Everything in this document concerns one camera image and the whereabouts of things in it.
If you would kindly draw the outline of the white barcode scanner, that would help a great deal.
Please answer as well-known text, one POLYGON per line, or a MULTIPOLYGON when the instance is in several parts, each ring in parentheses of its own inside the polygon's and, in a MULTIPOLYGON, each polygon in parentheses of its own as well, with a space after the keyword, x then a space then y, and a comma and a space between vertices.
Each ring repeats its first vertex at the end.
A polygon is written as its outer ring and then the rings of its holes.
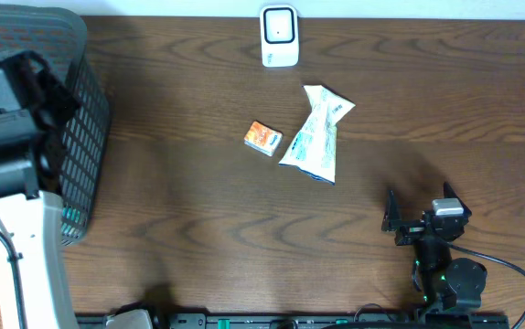
POLYGON ((299 60, 298 14, 291 5, 267 5, 260 12, 262 64, 292 67, 299 60))

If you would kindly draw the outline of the white blue snack bag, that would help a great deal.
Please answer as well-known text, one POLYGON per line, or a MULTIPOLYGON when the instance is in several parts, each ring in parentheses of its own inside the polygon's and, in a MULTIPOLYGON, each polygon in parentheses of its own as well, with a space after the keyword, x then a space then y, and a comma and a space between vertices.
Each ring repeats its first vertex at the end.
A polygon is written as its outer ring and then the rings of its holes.
POLYGON ((279 165, 296 167, 315 180, 334 185, 338 122, 355 104, 322 85, 304 85, 311 111, 279 165))

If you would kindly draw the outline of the orange tissue pack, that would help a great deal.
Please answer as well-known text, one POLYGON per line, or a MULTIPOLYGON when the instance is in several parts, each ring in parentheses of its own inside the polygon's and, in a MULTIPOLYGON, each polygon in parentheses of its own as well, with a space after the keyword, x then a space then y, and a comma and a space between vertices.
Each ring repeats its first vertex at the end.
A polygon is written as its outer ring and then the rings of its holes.
POLYGON ((283 139, 283 134, 260 122, 254 121, 243 141, 251 148, 272 156, 283 139))

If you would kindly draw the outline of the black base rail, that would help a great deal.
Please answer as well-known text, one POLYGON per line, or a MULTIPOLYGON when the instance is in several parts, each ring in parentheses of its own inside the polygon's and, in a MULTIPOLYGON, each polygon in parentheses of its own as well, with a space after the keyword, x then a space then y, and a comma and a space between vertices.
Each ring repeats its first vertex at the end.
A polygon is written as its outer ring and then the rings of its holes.
POLYGON ((149 318, 152 328, 169 329, 264 329, 264 328, 471 328, 508 329, 504 315, 430 315, 424 323, 400 314, 368 311, 353 314, 204 314, 171 313, 149 318))

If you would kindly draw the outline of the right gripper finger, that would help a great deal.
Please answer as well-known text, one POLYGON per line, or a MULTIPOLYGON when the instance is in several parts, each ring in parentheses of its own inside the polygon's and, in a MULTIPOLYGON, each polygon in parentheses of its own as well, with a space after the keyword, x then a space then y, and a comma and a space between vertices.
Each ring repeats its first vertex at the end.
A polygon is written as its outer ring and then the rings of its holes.
POLYGON ((453 198, 456 199, 460 204, 462 204, 462 200, 456 194, 455 190, 451 187, 451 185, 448 182, 443 183, 443 193, 444 198, 453 198))
POLYGON ((384 232, 392 232, 397 230, 401 225, 402 216, 398 202, 393 191, 389 190, 387 194, 387 202, 381 224, 381 230, 384 232))

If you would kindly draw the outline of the grey plastic mesh basket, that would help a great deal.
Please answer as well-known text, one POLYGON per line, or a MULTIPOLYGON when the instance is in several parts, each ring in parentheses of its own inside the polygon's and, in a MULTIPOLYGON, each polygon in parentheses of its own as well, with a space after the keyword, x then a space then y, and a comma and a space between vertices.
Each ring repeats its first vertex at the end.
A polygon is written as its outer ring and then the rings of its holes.
POLYGON ((91 221, 112 113, 86 58, 88 29, 68 9, 0 5, 0 53, 34 50, 81 102, 61 133, 62 244, 83 240, 91 221))

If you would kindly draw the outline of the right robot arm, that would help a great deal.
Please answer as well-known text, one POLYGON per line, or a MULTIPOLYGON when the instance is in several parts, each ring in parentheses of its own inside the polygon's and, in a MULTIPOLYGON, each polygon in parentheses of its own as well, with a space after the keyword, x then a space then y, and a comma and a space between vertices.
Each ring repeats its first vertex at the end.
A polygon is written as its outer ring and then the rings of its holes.
POLYGON ((453 258, 451 243, 465 233, 471 210, 444 184, 444 196, 419 219, 404 220, 392 191, 388 192, 381 229, 395 234, 395 244, 411 246, 415 253, 414 285, 423 293, 424 306, 415 312, 420 322, 427 318, 468 314, 481 306, 487 269, 468 258, 453 258))

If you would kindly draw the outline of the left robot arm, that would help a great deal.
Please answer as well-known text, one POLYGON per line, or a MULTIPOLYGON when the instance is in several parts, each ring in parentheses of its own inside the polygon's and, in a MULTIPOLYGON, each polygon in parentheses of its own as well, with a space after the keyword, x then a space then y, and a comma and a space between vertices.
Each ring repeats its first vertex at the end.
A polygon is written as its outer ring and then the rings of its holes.
POLYGON ((63 249, 90 222, 110 113, 38 53, 0 54, 0 311, 6 328, 155 328, 144 305, 77 315, 63 249))

